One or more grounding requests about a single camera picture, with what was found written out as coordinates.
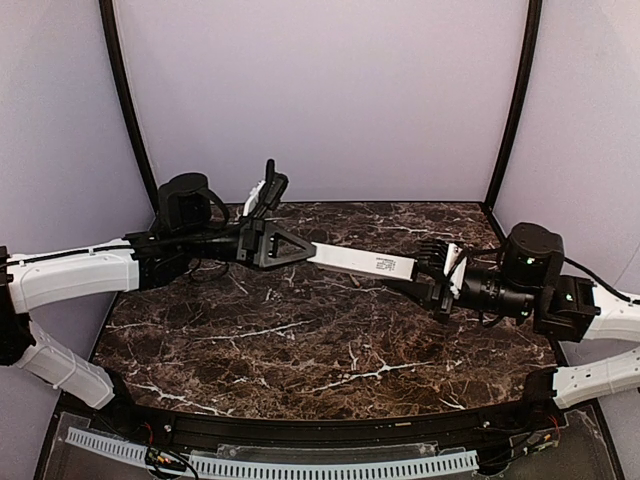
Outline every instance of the black frame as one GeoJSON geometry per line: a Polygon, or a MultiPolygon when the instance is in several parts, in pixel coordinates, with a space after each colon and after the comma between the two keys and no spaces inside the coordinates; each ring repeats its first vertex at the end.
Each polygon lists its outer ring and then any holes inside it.
{"type": "MultiPolygon", "coordinates": [[[[122,116],[124,117],[127,125],[129,140],[131,141],[131,146],[136,157],[140,176],[142,177],[142,181],[147,191],[147,196],[149,197],[149,201],[151,202],[154,211],[157,211],[158,184],[153,175],[149,156],[147,155],[144,141],[142,139],[138,116],[131,97],[131,89],[127,80],[127,72],[124,66],[122,48],[118,36],[113,0],[99,0],[99,3],[100,14],[102,16],[102,26],[104,29],[104,38],[109,51],[111,71],[113,73],[113,79],[118,92],[118,98],[120,99],[122,116]]],[[[496,159],[493,174],[491,176],[491,182],[489,183],[486,197],[482,203],[483,208],[486,207],[490,211],[493,210],[498,199],[500,187],[504,180],[507,164],[509,163],[509,158],[511,156],[511,150],[513,149],[513,143],[518,131],[518,124],[520,123],[520,116],[522,114],[522,108],[527,94],[527,87],[529,85],[529,76],[531,75],[531,68],[533,65],[533,56],[538,38],[538,27],[540,26],[541,14],[542,0],[529,0],[529,9],[527,12],[524,38],[522,41],[522,51],[520,53],[520,62],[518,64],[518,73],[516,75],[516,82],[513,88],[511,106],[509,107],[509,114],[507,116],[502,142],[500,143],[498,158],[496,159]]]]}
{"type": "MultiPolygon", "coordinates": [[[[105,40],[123,117],[149,201],[154,210],[157,211],[157,183],[145,150],[127,81],[116,26],[113,0],[99,0],[99,4],[105,40]]],[[[529,1],[518,74],[500,152],[496,160],[486,198],[483,202],[479,202],[480,208],[500,241],[505,239],[505,235],[493,214],[493,208],[504,179],[524,105],[533,63],[541,10],[542,0],[529,1]]],[[[559,343],[557,341],[550,341],[550,345],[558,364],[566,365],[567,361],[559,343]]],[[[590,400],[575,408],[580,408],[584,405],[590,405],[594,409],[604,434],[605,443],[616,476],[620,479],[624,478],[613,440],[599,403],[597,400],[590,400]]],[[[488,431],[484,428],[485,422],[488,421],[492,425],[495,425],[500,424],[501,420],[514,418],[522,408],[522,403],[519,401],[509,402],[460,412],[405,418],[346,421],[235,419],[186,414],[156,408],[139,408],[144,410],[145,416],[148,416],[150,419],[150,423],[154,429],[156,443],[171,446],[174,449],[184,449],[185,451],[191,449],[211,450],[215,449],[220,443],[241,443],[244,445],[263,446],[306,446],[315,448],[331,446],[331,448],[340,448],[437,441],[440,448],[464,446],[467,449],[474,449],[479,452],[491,452],[497,449],[502,451],[507,448],[509,446],[509,438],[513,435],[513,432],[488,431]],[[164,429],[165,425],[171,426],[170,432],[164,429]]],[[[93,410],[74,397],[63,393],[49,425],[35,478],[41,478],[44,473],[45,460],[51,442],[53,441],[60,413],[62,412],[93,417],[92,427],[105,429],[105,425],[95,416],[93,410]]],[[[536,427],[545,428],[544,425],[537,425],[536,427]]]]}
{"type": "Polygon", "coordinates": [[[120,38],[118,36],[118,27],[116,24],[116,15],[113,9],[113,0],[99,0],[100,16],[102,17],[102,28],[104,30],[104,39],[109,52],[109,61],[111,63],[111,72],[113,73],[113,81],[120,99],[120,108],[122,117],[127,126],[129,141],[136,158],[138,170],[147,191],[149,202],[153,207],[153,211],[158,211],[158,184],[153,176],[151,163],[147,150],[144,147],[144,140],[138,124],[138,116],[133,105],[131,90],[127,80],[127,71],[124,66],[124,58],[120,47],[120,38]]]}

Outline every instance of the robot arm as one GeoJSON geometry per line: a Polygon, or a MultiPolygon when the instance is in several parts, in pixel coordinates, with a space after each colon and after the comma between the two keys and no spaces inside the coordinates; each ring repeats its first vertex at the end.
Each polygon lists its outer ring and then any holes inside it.
{"type": "MultiPolygon", "coordinates": [[[[264,219],[276,208],[287,178],[267,164],[266,179],[251,192],[240,219],[208,190],[206,177],[186,174],[160,188],[160,210],[147,232],[83,249],[8,256],[0,250],[0,365],[16,365],[95,409],[116,396],[115,373],[78,357],[31,321],[28,312],[59,300],[165,286],[194,258],[269,270],[300,261],[366,275],[407,295],[446,322],[453,306],[498,315],[518,325],[532,314],[534,330],[561,341],[617,338],[640,341],[640,296],[614,295],[584,278],[560,275],[562,239],[542,227],[519,224],[499,251],[475,252],[442,241],[424,244],[417,258],[309,243],[264,219]],[[211,203],[221,222],[211,221],[211,203]],[[292,244],[294,253],[280,247],[292,244]],[[478,253],[498,253],[498,268],[467,265],[478,253]],[[419,281],[426,274],[433,283],[419,281]]],[[[581,367],[534,374],[536,395],[559,408],[640,386],[640,349],[581,367]]]]}
{"type": "Polygon", "coordinates": [[[266,179],[247,200],[239,221],[207,188],[206,177],[186,174],[160,188],[160,210],[148,232],[91,247],[44,255],[0,251],[0,365],[30,371],[95,409],[116,396],[114,372],[80,358],[31,321],[29,312],[48,303],[101,292],[134,291],[169,284],[194,258],[210,258],[269,270],[309,260],[321,268],[410,280],[414,260],[324,244],[311,244],[264,220],[287,178],[267,164],[266,179]],[[210,202],[224,221],[211,222],[210,202]],[[283,243],[297,247],[282,254],[283,243]]]}

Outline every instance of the black metal pole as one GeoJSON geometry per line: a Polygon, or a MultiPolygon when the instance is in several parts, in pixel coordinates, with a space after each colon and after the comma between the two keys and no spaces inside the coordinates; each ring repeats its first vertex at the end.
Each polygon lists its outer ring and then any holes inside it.
{"type": "Polygon", "coordinates": [[[511,97],[511,107],[509,108],[509,116],[504,128],[502,143],[496,165],[493,169],[491,183],[484,200],[484,205],[493,210],[496,200],[500,193],[500,187],[504,180],[504,174],[507,171],[507,164],[511,156],[511,149],[518,131],[518,123],[520,123],[520,115],[524,99],[527,94],[527,86],[529,85],[529,76],[531,74],[531,66],[533,65],[533,54],[536,49],[536,40],[538,38],[538,27],[540,25],[540,14],[542,12],[542,0],[529,0],[529,11],[527,13],[527,23],[524,30],[524,39],[522,41],[522,52],[520,53],[520,64],[518,65],[518,74],[516,75],[516,84],[513,88],[513,96],[511,97]]]}
{"type": "Polygon", "coordinates": [[[158,184],[156,183],[153,171],[151,170],[149,157],[147,156],[147,151],[144,148],[144,142],[142,140],[142,134],[140,133],[138,117],[136,116],[136,112],[133,107],[131,91],[129,90],[129,82],[127,81],[127,72],[124,68],[124,60],[122,58],[122,50],[120,48],[120,39],[118,37],[118,27],[116,25],[116,17],[113,9],[113,0],[99,0],[99,3],[100,15],[102,16],[102,27],[104,29],[104,38],[109,52],[113,79],[116,84],[116,90],[118,91],[118,98],[120,99],[122,116],[124,117],[124,122],[127,126],[129,140],[131,141],[131,147],[133,148],[133,153],[136,157],[136,163],[138,164],[138,169],[142,176],[144,188],[147,190],[147,195],[149,196],[149,201],[151,202],[153,210],[157,212],[158,184]]]}

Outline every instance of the black bracket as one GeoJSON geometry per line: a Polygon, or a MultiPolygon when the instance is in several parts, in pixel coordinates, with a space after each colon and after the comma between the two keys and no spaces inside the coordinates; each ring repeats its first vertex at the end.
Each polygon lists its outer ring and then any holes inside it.
{"type": "Polygon", "coordinates": [[[249,267],[270,270],[313,257],[312,243],[287,232],[275,223],[255,219],[240,232],[237,261],[249,267]]]}

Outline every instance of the black cable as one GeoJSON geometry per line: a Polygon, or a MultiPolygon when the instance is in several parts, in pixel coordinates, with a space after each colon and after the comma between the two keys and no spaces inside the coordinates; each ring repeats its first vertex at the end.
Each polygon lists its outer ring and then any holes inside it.
{"type": "Polygon", "coordinates": [[[142,440],[135,440],[133,438],[127,438],[121,432],[116,430],[113,427],[113,425],[111,425],[111,423],[109,423],[109,421],[106,418],[104,418],[102,415],[100,415],[99,413],[96,412],[95,418],[100,420],[109,430],[111,430],[112,433],[114,433],[115,435],[117,435],[120,438],[124,438],[125,440],[128,440],[128,441],[130,441],[132,443],[137,443],[137,444],[140,444],[140,445],[144,445],[147,448],[150,448],[150,447],[151,448],[155,448],[160,453],[168,453],[169,455],[174,457],[178,461],[178,463],[180,463],[181,465],[184,465],[185,468],[191,470],[191,473],[193,473],[193,478],[195,480],[200,480],[200,476],[198,475],[198,472],[196,471],[196,469],[193,468],[193,465],[191,465],[191,463],[189,463],[189,460],[186,457],[184,457],[181,453],[175,452],[175,451],[173,451],[173,450],[171,450],[169,448],[166,448],[166,447],[158,447],[156,445],[151,445],[149,442],[145,442],[145,441],[142,441],[142,440]]]}
{"type": "Polygon", "coordinates": [[[625,301],[627,303],[632,303],[634,305],[640,305],[640,300],[631,300],[630,297],[627,297],[625,294],[623,294],[623,293],[619,292],[618,290],[616,290],[615,288],[613,288],[611,285],[609,285],[607,282],[605,282],[602,278],[600,278],[596,273],[594,273],[592,270],[588,269],[584,265],[576,262],[575,260],[571,260],[570,258],[567,258],[567,257],[565,257],[564,261],[567,262],[569,265],[571,265],[573,267],[576,267],[578,270],[582,270],[584,273],[589,275],[596,282],[598,282],[600,285],[602,285],[602,288],[604,288],[611,295],[613,295],[613,296],[615,296],[615,297],[619,298],[620,300],[623,300],[623,301],[625,301]]]}
{"type": "Polygon", "coordinates": [[[465,258],[473,260],[473,258],[475,257],[483,257],[485,255],[493,255],[500,252],[502,252],[502,245],[497,248],[486,249],[463,248],[462,252],[460,252],[460,254],[456,257],[456,260],[453,262],[453,265],[449,269],[449,273],[447,273],[447,283],[451,282],[451,277],[465,258]]]}
{"type": "Polygon", "coordinates": [[[45,260],[55,260],[58,258],[70,257],[73,255],[83,255],[91,252],[107,252],[109,250],[133,250],[133,247],[131,245],[107,245],[105,247],[97,247],[93,249],[79,248],[76,250],[67,250],[66,252],[50,253],[48,255],[41,255],[39,257],[25,258],[23,260],[12,260],[0,265],[0,268],[13,267],[15,265],[20,265],[20,263],[44,262],[45,260]]]}
{"type": "Polygon", "coordinates": [[[527,435],[524,439],[520,440],[519,442],[515,443],[513,446],[511,446],[510,448],[508,448],[507,450],[505,450],[504,452],[500,453],[499,455],[496,455],[494,457],[491,457],[489,460],[485,460],[484,462],[482,462],[480,464],[480,466],[492,466],[491,463],[495,462],[496,460],[502,458],[503,456],[513,452],[516,448],[521,447],[522,445],[524,445],[525,443],[527,443],[529,440],[531,440],[531,438],[536,434],[536,431],[531,431],[529,432],[529,435],[527,435]]]}
{"type": "Polygon", "coordinates": [[[220,269],[220,272],[216,273],[215,275],[211,276],[210,278],[207,278],[206,280],[200,280],[197,279],[193,276],[193,274],[195,272],[197,272],[200,267],[202,266],[202,259],[198,259],[198,263],[196,263],[196,266],[193,267],[191,270],[189,270],[189,273],[187,274],[189,277],[189,281],[191,283],[194,283],[196,285],[205,285],[209,282],[213,282],[215,280],[219,280],[220,278],[224,277],[228,272],[229,272],[229,263],[225,262],[220,269]]]}
{"type": "Polygon", "coordinates": [[[506,467],[507,465],[515,462],[516,460],[518,460],[519,458],[522,458],[526,455],[526,453],[524,452],[524,450],[522,452],[520,452],[518,455],[515,455],[507,460],[504,460],[502,462],[496,462],[496,463],[483,463],[481,466],[482,467],[494,467],[494,468],[499,468],[499,467],[506,467]]]}

